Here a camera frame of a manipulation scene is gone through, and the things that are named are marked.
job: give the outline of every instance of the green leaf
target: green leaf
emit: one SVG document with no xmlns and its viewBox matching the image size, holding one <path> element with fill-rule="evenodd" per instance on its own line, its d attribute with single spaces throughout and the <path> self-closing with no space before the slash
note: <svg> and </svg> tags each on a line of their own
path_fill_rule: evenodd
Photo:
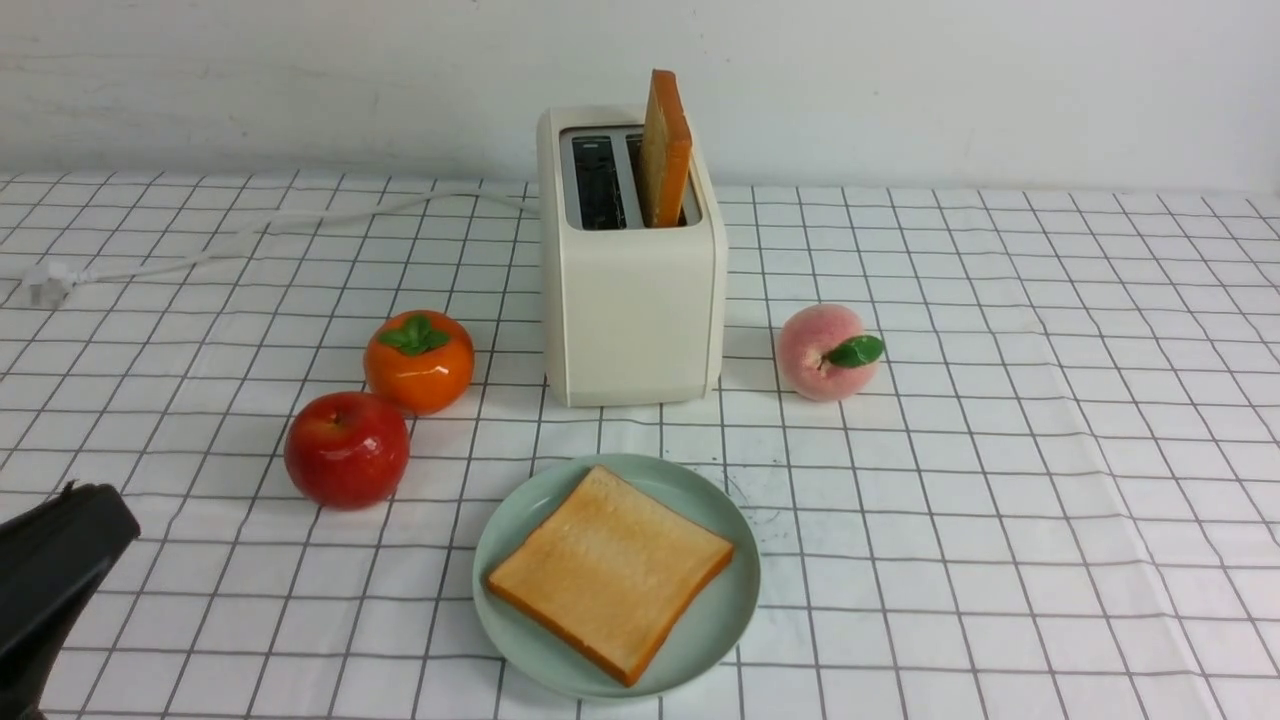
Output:
<svg viewBox="0 0 1280 720">
<path fill-rule="evenodd" d="M 422 337 L 424 350 L 435 350 L 436 347 L 444 347 L 449 342 L 449 333 L 444 331 L 428 331 Z"/>
<path fill-rule="evenodd" d="M 410 345 L 410 338 L 403 331 L 387 331 L 378 336 L 378 342 L 392 347 L 404 347 Z"/>
<path fill-rule="evenodd" d="M 426 315 L 410 315 L 404 320 L 404 332 L 412 338 L 413 345 L 421 345 L 422 338 L 431 329 L 431 320 Z"/>
<path fill-rule="evenodd" d="M 884 341 L 872 334 L 860 334 L 837 345 L 823 360 L 837 368 L 861 368 L 879 360 L 883 354 Z"/>
</svg>

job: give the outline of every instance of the persimmon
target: persimmon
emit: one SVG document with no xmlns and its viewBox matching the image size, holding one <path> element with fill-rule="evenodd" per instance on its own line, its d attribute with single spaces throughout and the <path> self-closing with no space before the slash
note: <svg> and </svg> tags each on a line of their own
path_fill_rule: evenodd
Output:
<svg viewBox="0 0 1280 720">
<path fill-rule="evenodd" d="M 413 415 L 453 405 L 471 386 L 475 346 L 457 320 L 435 310 L 390 318 L 365 347 L 365 382 Z"/>
</svg>

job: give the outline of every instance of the apple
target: apple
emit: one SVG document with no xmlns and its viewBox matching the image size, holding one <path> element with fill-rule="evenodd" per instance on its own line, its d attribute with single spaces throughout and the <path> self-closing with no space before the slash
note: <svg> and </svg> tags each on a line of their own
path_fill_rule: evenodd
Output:
<svg viewBox="0 0 1280 720">
<path fill-rule="evenodd" d="M 294 487 L 337 510 L 358 510 L 390 497 L 408 455 L 408 425 L 399 409 L 358 391 L 312 400 L 284 439 L 284 469 Z"/>
<path fill-rule="evenodd" d="M 780 373 L 818 402 L 845 400 L 867 387 L 883 352 L 881 338 L 864 334 L 861 318 L 844 305 L 810 305 L 778 334 Z"/>
</svg>

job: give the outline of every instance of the pink peach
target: pink peach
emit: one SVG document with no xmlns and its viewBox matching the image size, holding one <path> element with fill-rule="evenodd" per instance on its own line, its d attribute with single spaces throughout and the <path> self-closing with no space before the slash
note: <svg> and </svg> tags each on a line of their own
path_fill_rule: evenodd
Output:
<svg viewBox="0 0 1280 720">
<path fill-rule="evenodd" d="M 863 320 L 844 305 L 810 305 L 792 315 L 778 334 L 778 370 L 809 400 L 845 400 L 867 387 L 883 343 L 864 334 Z"/>
</svg>

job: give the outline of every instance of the toast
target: toast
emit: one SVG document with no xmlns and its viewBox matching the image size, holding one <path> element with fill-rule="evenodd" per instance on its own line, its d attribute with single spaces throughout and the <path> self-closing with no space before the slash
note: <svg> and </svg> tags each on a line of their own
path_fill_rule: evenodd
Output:
<svg viewBox="0 0 1280 720">
<path fill-rule="evenodd" d="M 694 136 L 680 101 L 676 73 L 654 70 L 640 140 L 640 209 L 650 228 L 680 224 Z"/>
<path fill-rule="evenodd" d="M 485 585 L 630 688 L 732 559 L 731 542 L 596 465 Z"/>
</svg>

